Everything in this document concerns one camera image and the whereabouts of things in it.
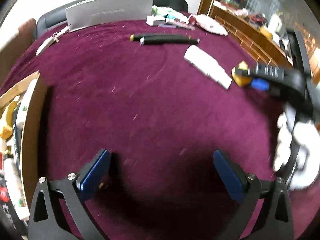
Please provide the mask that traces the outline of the white gloved right hand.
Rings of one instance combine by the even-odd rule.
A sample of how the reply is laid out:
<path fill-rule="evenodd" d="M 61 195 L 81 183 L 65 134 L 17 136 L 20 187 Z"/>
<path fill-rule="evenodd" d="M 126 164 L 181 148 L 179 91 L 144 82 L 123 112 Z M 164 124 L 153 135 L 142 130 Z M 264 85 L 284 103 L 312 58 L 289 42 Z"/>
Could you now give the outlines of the white gloved right hand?
<path fill-rule="evenodd" d="M 319 177 L 319 131 L 312 119 L 289 103 L 277 121 L 279 129 L 273 171 L 290 191 L 310 187 Z"/>

